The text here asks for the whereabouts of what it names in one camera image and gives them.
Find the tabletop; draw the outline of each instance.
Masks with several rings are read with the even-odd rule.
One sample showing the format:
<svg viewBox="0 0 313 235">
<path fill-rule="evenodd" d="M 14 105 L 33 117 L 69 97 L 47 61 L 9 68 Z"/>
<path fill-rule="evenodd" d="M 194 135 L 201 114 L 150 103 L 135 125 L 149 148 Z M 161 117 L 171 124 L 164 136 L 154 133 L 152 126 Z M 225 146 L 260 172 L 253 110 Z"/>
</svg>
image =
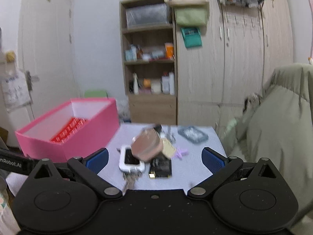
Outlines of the tabletop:
<svg viewBox="0 0 313 235">
<path fill-rule="evenodd" d="M 151 125 L 146 124 L 121 124 L 120 128 L 108 143 L 106 148 L 109 152 L 108 164 L 98 173 L 98 176 L 122 190 L 125 181 L 123 173 L 119 170 L 118 162 L 120 153 L 116 150 L 122 145 L 131 145 L 133 137 L 137 136 L 140 131 Z M 150 164 L 146 164 L 146 170 L 142 177 L 135 183 L 135 190 L 172 190 L 183 189 L 185 193 L 188 190 L 201 183 L 212 173 L 204 166 L 201 159 L 201 153 L 204 147 L 210 147 L 219 154 L 226 157 L 223 146 L 212 127 L 196 127 L 209 136 L 206 142 L 201 144 L 193 144 L 178 134 L 180 126 L 171 126 L 171 133 L 174 134 L 176 143 L 174 147 L 188 150 L 189 154 L 183 156 L 182 160 L 172 158 L 172 176 L 169 178 L 151 179 L 148 175 Z"/>
</svg>

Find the pink curtain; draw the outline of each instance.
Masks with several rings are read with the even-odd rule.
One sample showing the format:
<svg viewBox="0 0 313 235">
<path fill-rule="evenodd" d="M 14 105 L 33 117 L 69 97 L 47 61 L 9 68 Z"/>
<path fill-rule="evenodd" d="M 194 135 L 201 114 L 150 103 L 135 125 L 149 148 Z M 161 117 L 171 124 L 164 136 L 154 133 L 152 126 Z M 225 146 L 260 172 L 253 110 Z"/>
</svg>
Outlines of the pink curtain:
<svg viewBox="0 0 313 235">
<path fill-rule="evenodd" d="M 309 3 L 312 11 L 312 21 L 313 21 L 313 0 L 309 0 Z M 313 38 L 312 38 L 311 57 L 313 58 Z"/>
</svg>

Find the open pink storage box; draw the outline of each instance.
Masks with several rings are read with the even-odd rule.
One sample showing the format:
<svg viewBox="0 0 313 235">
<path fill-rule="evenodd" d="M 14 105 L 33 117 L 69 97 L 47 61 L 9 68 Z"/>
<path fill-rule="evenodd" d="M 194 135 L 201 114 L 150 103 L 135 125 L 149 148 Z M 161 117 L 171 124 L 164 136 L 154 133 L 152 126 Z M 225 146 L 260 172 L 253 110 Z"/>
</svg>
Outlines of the open pink storage box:
<svg viewBox="0 0 313 235">
<path fill-rule="evenodd" d="M 85 118 L 88 122 L 66 142 L 51 142 L 50 139 L 71 117 Z M 88 98 L 71 99 L 15 134 L 25 156 L 63 163 L 74 156 L 86 157 L 105 147 L 118 128 L 115 99 Z"/>
</svg>

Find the plastic storage bin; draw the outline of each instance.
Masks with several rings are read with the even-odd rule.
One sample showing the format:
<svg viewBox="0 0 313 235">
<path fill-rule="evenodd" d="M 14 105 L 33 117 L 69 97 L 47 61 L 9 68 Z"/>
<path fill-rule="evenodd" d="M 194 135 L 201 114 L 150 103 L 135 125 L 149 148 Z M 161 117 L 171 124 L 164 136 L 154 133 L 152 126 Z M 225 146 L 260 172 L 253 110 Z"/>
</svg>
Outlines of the plastic storage bin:
<svg viewBox="0 0 313 235">
<path fill-rule="evenodd" d="M 71 117 L 88 122 L 64 143 L 51 138 Z M 66 162 L 74 156 L 86 156 L 103 148 L 119 128 L 116 101 L 113 98 L 71 99 L 15 132 L 25 156 Z"/>
<path fill-rule="evenodd" d="M 169 9 L 164 3 L 126 10 L 127 27 L 147 24 L 168 24 Z"/>
</svg>

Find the orange container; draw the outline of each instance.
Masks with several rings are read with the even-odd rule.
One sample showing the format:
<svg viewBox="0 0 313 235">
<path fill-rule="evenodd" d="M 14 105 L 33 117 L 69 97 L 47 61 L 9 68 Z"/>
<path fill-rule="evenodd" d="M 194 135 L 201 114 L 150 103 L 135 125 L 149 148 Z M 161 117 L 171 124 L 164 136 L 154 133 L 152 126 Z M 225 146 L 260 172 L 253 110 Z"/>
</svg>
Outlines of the orange container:
<svg viewBox="0 0 313 235">
<path fill-rule="evenodd" d="M 165 49 L 166 49 L 166 57 L 173 59 L 174 58 L 174 44 L 165 43 Z"/>
</svg>

